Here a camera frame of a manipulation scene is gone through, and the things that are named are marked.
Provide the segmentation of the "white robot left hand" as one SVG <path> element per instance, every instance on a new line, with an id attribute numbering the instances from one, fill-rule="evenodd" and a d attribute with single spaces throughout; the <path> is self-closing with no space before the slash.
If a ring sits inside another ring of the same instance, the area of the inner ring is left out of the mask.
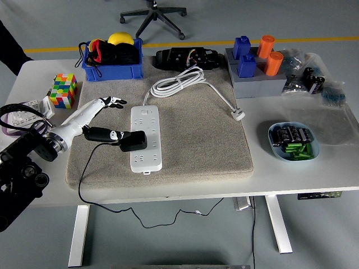
<path id="1" fill-rule="evenodd" d="M 127 101 L 121 98 L 111 96 L 89 101 L 69 116 L 60 126 L 51 128 L 47 136 L 60 144 L 60 151 L 66 151 L 71 148 L 73 139 L 82 134 L 82 128 L 88 125 L 103 108 L 122 109 L 126 103 Z"/>

